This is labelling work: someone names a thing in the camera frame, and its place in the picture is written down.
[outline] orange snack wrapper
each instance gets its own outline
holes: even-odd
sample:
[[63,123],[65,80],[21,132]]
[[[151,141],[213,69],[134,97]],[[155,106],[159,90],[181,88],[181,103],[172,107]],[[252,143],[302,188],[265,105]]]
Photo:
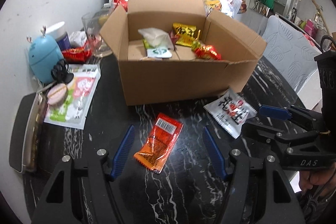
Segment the orange snack wrapper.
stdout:
[[183,124],[160,113],[147,140],[139,152],[134,154],[149,170],[160,173],[176,143]]

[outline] purple label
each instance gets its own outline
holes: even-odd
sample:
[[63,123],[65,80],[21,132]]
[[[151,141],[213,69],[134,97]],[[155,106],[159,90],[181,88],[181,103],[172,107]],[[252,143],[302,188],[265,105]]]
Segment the purple label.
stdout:
[[71,48],[68,33],[66,33],[65,37],[63,37],[62,39],[57,40],[57,44],[61,51]]

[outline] countertop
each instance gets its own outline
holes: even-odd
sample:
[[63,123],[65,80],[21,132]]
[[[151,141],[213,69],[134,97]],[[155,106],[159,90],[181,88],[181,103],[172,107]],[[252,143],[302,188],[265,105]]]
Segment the countertop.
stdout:
[[[212,223],[218,212],[226,182],[216,177],[202,142],[205,125],[214,127],[221,138],[247,155],[265,157],[274,154],[268,145],[244,138],[244,132],[233,139],[204,110],[216,98],[127,107],[123,97],[118,64],[113,55],[96,60],[101,78],[93,97],[84,130],[43,124],[38,152],[38,170],[26,173],[24,190],[29,215],[32,216],[44,185],[63,155],[85,156],[88,142],[95,149],[109,150],[114,139],[135,126],[135,141],[124,171],[110,183],[124,223]],[[281,74],[264,58],[259,61],[241,95],[255,109],[260,105],[303,107],[302,102]],[[147,170],[132,155],[140,150],[159,112],[184,124],[183,130],[160,174]],[[290,134],[302,129],[290,122],[257,115],[252,119],[274,126]],[[255,183],[249,183],[246,212],[242,223],[248,222],[255,196]],[[88,181],[83,179],[83,199],[88,223],[96,223],[90,200]]]

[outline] metal screw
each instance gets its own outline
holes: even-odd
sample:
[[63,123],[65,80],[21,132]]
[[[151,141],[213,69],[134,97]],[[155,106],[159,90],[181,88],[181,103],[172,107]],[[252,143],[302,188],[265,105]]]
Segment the metal screw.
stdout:
[[271,155],[268,155],[268,156],[267,156],[267,160],[268,160],[269,162],[275,162],[275,157],[274,157],[274,156],[271,156]]
[[239,149],[232,149],[232,150],[231,150],[231,153],[232,153],[234,156],[239,156],[241,152],[240,152]]
[[65,156],[62,157],[62,161],[63,161],[63,162],[67,162],[67,161],[69,161],[70,159],[71,159],[71,157],[70,157],[69,155],[65,155]]
[[105,149],[99,149],[98,151],[97,151],[97,155],[98,156],[104,156],[106,154],[106,150]]

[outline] cardboard box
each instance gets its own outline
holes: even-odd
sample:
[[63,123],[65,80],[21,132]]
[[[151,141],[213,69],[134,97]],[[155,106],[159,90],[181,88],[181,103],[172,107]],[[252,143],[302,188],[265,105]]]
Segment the cardboard box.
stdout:
[[[178,47],[168,60],[139,60],[146,53],[138,29],[169,32],[174,22],[201,29],[201,41],[224,60],[195,59],[188,47]],[[129,0],[128,14],[118,6],[100,34],[118,59],[127,105],[208,97],[229,86],[240,92],[266,47],[254,31],[223,13],[206,17],[202,0]]]

